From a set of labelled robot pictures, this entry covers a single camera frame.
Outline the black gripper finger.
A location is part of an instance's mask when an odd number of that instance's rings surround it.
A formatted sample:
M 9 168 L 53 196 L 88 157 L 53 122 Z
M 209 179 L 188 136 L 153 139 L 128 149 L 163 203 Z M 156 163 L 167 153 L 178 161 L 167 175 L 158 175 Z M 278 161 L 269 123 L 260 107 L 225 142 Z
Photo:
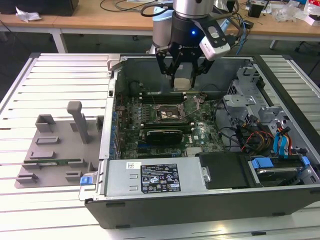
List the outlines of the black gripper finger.
M 207 74 L 213 65 L 214 61 L 210 61 L 208 59 L 204 59 L 202 64 L 198 66 L 198 61 L 195 60 L 192 62 L 192 72 L 191 72 L 191 87 L 195 86 L 197 76 L 201 74 Z
M 171 46 L 157 47 L 155 49 L 156 60 L 163 75 L 169 79 L 171 87 L 175 84 L 175 74 L 179 67 L 179 59 L 171 54 Z

